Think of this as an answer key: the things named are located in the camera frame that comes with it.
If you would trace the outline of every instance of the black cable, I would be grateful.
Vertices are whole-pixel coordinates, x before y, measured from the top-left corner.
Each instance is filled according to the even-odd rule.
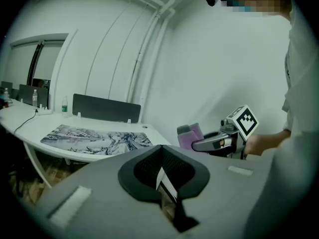
[[[25,123],[27,123],[29,120],[33,119],[33,118],[35,117],[35,115],[36,115],[37,112],[38,112],[38,110],[35,109],[35,113],[34,113],[33,117],[31,117],[31,118],[27,119],[25,122],[23,122],[23,123],[21,124],[21,126],[19,126],[19,127],[14,131],[13,135],[15,135],[15,132],[16,132],[20,127],[22,127],[22,126],[23,126]]]

